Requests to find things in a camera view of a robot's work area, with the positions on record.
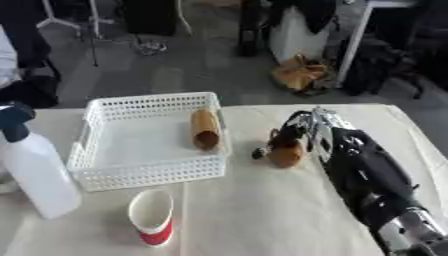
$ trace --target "robotic hand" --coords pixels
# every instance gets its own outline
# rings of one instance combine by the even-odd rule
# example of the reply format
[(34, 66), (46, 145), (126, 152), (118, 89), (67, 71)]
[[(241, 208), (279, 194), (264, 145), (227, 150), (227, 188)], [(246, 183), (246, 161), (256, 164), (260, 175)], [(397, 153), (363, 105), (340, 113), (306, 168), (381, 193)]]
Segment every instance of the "robotic hand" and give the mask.
[(252, 157), (303, 137), (347, 208), (386, 255), (448, 255), (447, 233), (413, 196), (418, 185), (380, 145), (335, 112), (318, 107), (294, 113)]

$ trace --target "gray floor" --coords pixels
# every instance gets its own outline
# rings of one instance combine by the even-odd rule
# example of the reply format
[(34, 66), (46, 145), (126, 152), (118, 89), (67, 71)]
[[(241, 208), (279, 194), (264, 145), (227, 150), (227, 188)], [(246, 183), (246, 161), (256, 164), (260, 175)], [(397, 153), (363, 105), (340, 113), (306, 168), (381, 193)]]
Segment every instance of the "gray floor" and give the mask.
[[(113, 1), (100, 4), (103, 13)], [(344, 7), (344, 30), (353, 26), (352, 16), (359, 12)], [(346, 96), (338, 91), (312, 98), (300, 98), (275, 87), (269, 71), (275, 62), (269, 53), (254, 58), (236, 57), (238, 11), (209, 4), (188, 4), (186, 15), (193, 25), (189, 37), (182, 28), (174, 37), (159, 38), (168, 44), (168, 52), (145, 57), (130, 47), (131, 38), (119, 26), (105, 27), (105, 35), (115, 42), (96, 42), (99, 67), (92, 66), (87, 42), (74, 38), (70, 29), (57, 25), (43, 29), (53, 46), (52, 58), (64, 75), (59, 95), (61, 108), (84, 107), (97, 97), (152, 93), (214, 91), (222, 105), (384, 103), (403, 109), (448, 156), (448, 93), (427, 83), (421, 100), (412, 100), (412, 90), (399, 81), (390, 81), (380, 95)]]

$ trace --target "spray bottle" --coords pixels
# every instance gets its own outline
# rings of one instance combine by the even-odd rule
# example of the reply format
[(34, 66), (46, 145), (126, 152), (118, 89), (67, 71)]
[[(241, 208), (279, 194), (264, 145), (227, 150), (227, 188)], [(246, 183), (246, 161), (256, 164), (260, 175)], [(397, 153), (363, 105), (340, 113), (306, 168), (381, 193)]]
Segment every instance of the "spray bottle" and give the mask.
[(42, 217), (52, 219), (76, 209), (81, 194), (53, 144), (25, 126), (35, 115), (20, 103), (0, 105), (0, 130), (8, 142), (3, 160)]

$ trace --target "red and white paper cup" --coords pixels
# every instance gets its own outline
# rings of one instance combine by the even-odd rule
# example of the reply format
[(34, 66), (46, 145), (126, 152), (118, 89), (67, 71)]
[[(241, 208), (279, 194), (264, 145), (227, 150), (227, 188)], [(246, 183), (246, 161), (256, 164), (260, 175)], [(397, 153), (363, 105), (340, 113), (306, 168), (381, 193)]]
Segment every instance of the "red and white paper cup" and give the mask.
[(140, 238), (151, 247), (166, 245), (173, 234), (173, 198), (160, 189), (140, 192), (132, 199), (128, 217)]

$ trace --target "brown paper roll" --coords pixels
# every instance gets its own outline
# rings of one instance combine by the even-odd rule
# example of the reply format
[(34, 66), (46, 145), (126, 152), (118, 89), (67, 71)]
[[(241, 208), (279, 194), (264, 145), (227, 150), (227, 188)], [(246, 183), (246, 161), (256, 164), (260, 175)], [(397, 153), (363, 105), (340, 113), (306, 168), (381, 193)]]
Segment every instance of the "brown paper roll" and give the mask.
[(200, 109), (191, 115), (191, 136), (194, 145), (202, 150), (212, 149), (218, 144), (218, 124), (210, 111)]
[(289, 168), (296, 165), (302, 158), (303, 150), (300, 143), (294, 147), (276, 148), (268, 154), (268, 158), (279, 168)]

